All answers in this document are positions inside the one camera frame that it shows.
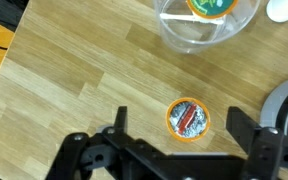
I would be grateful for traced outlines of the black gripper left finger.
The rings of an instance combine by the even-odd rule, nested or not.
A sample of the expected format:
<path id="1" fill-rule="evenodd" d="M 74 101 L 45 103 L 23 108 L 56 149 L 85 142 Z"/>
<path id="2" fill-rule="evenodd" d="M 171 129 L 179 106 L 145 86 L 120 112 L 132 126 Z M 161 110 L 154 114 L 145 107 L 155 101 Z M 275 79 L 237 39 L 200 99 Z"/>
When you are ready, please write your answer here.
<path id="1" fill-rule="evenodd" d="M 117 133 L 126 133 L 127 132 L 127 107 L 120 106 L 117 110 L 117 114 L 114 122 L 114 129 Z"/>

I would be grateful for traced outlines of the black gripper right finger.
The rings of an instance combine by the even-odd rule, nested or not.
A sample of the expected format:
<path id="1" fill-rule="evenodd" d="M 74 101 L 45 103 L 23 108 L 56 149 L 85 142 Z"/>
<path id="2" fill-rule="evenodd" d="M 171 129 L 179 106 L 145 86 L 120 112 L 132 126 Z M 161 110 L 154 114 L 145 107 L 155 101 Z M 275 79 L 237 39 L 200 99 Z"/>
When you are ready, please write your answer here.
<path id="1" fill-rule="evenodd" d="M 235 106 L 228 108 L 226 129 L 246 154 L 249 153 L 254 135 L 261 126 L 244 111 Z"/>

